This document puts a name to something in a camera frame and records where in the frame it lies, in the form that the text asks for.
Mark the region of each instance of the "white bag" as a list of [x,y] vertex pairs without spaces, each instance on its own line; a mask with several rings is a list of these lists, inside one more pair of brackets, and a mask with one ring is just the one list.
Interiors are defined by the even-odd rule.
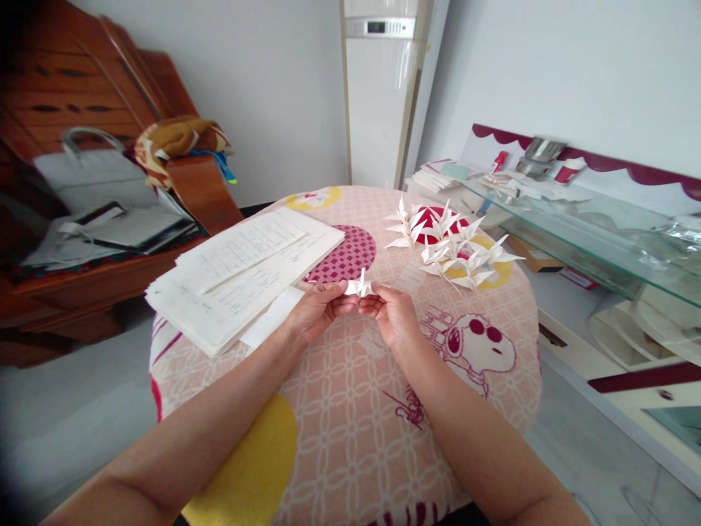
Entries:
[[[73,136],[83,132],[100,135],[115,149],[80,151]],[[36,157],[34,166],[71,215],[110,201],[127,208],[158,203],[154,189],[146,186],[143,170],[122,155],[124,146],[112,135],[96,128],[71,128],[61,135],[61,142],[65,153]]]

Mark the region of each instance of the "cartoon dog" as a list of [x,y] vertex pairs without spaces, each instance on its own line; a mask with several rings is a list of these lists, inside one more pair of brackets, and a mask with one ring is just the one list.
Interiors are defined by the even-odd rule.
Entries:
[[452,316],[431,310],[423,322],[430,329],[429,341],[455,374],[486,399],[489,385],[484,371],[512,370],[516,364],[513,342],[479,314],[465,314],[451,323]]

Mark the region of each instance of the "red cup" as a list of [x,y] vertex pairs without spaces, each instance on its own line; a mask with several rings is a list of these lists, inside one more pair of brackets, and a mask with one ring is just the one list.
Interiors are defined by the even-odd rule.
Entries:
[[580,172],[585,166],[586,163],[581,159],[568,159],[564,162],[564,166],[560,168],[560,171],[557,172],[555,180],[562,184],[569,183],[570,179],[572,179],[572,177]]

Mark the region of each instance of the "forearm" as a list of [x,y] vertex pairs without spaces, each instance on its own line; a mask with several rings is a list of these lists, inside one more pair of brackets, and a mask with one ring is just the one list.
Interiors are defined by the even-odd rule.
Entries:
[[518,432],[428,342],[416,340],[395,356],[460,482],[493,523],[518,519],[525,524],[532,514],[542,517],[545,509],[553,524],[557,517],[577,524],[581,512],[567,490]]
[[79,522],[77,514],[85,517],[80,510],[94,508],[88,503],[98,495],[98,500],[118,499],[119,486],[134,490],[163,514],[177,515],[241,441],[305,346],[283,325],[98,473],[50,522]]

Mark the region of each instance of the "bag handle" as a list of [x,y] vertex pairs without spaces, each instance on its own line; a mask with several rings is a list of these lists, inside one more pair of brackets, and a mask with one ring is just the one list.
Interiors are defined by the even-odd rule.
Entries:
[[64,150],[66,151],[66,154],[74,159],[77,159],[78,153],[80,153],[80,149],[78,148],[78,145],[75,144],[75,142],[73,142],[73,136],[79,133],[91,133],[99,135],[100,137],[105,139],[109,144],[111,144],[118,152],[122,153],[125,150],[124,145],[118,140],[116,140],[112,135],[108,134],[106,131],[102,131],[101,129],[97,128],[88,128],[86,126],[78,126],[76,128],[68,129],[61,134],[61,142],[64,144]]

